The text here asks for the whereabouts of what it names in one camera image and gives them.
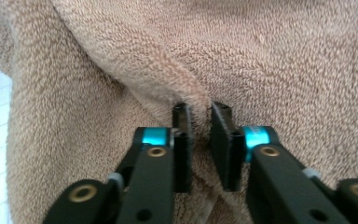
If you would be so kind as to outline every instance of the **terry cloth fabric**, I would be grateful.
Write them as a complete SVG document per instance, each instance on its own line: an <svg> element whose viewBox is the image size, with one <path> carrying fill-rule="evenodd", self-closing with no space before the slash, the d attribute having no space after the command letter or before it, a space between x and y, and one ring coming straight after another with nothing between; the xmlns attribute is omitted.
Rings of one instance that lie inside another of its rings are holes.
<svg viewBox="0 0 358 224"><path fill-rule="evenodd" d="M7 187L14 223L40 223L82 178L105 180L139 126L192 106L193 194L176 223L251 223L222 191L211 101L270 125L330 187L358 177L358 1L0 0L0 69L13 80Z"/></svg>

